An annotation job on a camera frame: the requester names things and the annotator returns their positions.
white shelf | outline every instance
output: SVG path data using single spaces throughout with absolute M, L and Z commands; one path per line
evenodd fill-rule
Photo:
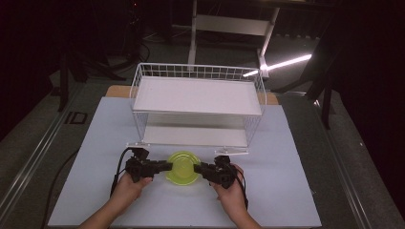
M 143 141 L 151 144 L 247 147 L 236 115 L 149 114 Z
M 134 112 L 260 116 L 253 82 L 143 76 Z

metal rail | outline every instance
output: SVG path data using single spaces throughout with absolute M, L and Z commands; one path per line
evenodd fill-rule
M 60 126 L 63 124 L 63 120 L 68 115 L 69 108 L 72 106 L 73 102 L 75 101 L 75 97 L 82 89 L 83 84 L 76 83 L 73 86 L 72 97 L 70 98 L 69 103 L 67 104 L 65 109 L 61 113 L 57 114 L 57 116 L 53 119 L 51 126 L 43 135 L 25 165 L 18 172 L 7 193 L 1 199 L 0 228 L 3 228 L 11 211 L 14 209 L 15 204 L 20 199 L 21 195 L 29 184 L 32 175 L 35 173 L 38 165 L 41 163 L 43 157 L 48 152 L 49 147 L 53 143 L 54 137 L 57 135 Z

white wire basket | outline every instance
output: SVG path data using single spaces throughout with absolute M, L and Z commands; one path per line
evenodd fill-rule
M 247 153 L 266 105 L 260 71 L 227 66 L 140 63 L 130 97 L 136 145 L 214 146 L 217 154 Z

dark background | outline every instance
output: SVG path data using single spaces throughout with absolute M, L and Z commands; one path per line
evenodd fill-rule
M 2 0 L 0 139 L 53 89 L 48 76 L 59 69 L 60 44 L 56 33 L 62 34 L 75 49 L 106 63 L 108 54 L 126 55 L 134 50 L 125 38 L 133 30 L 140 30 L 135 34 L 141 34 L 143 24 L 137 24 L 138 20 L 167 39 L 170 39 L 171 23 L 189 23 L 191 1 L 155 0 L 148 1 L 150 5 L 137 2 L 142 10 L 134 10 L 131 1 Z M 321 75 L 330 77 L 332 87 L 341 94 L 378 172 L 404 216 L 405 7 L 399 0 L 343 1 L 341 6 L 344 13 L 341 11 L 335 17 L 322 17 L 325 16 L 322 12 L 305 14 L 286 10 L 289 17 L 281 14 L 280 18 L 285 19 L 276 25 L 275 31 L 282 35 L 303 32 L 312 38 L 321 37 L 313 54 L 313 59 L 318 56 L 319 61 L 309 68 L 322 69 L 325 58 L 333 56 L 328 72 Z M 302 25 L 294 24 L 289 18 L 297 22 L 300 18 L 310 18 L 318 29 L 303 30 Z M 332 26 L 325 21 L 316 23 L 320 18 L 331 18 Z

hand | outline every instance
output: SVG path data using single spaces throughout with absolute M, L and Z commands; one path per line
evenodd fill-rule
M 233 165 L 239 171 L 239 180 L 243 181 L 244 171 L 238 165 Z M 217 192 L 217 200 L 221 202 L 225 212 L 238 228 L 262 228 L 259 223 L 257 223 L 255 219 L 247 212 L 244 193 L 236 179 L 228 189 L 225 189 L 223 186 L 221 186 L 221 184 L 216 184 L 214 182 L 209 182 L 209 185 L 211 185 Z
M 240 181 L 243 180 L 243 170 L 236 164 L 233 164 L 238 172 L 238 178 Z M 221 202 L 225 212 L 229 215 L 229 217 L 234 220 L 235 218 L 239 217 L 240 214 L 245 214 L 247 212 L 245 207 L 245 198 L 241 186 L 239 185 L 238 181 L 235 179 L 233 184 L 228 188 L 225 189 L 221 184 L 216 184 L 214 182 L 209 183 L 214 190 L 217 192 L 218 197 L 217 200 Z
M 148 185 L 152 179 L 142 178 L 137 183 L 134 183 L 131 176 L 125 173 L 119 180 L 116 189 L 110 199 L 92 214 L 88 219 L 78 227 L 79 229 L 105 229 L 125 210 L 140 197 L 142 189 Z
M 131 175 L 124 173 L 120 178 L 116 189 L 107 201 L 106 205 L 110 207 L 119 216 L 140 197 L 142 189 L 152 181 L 151 177 L 142 178 L 134 183 Z

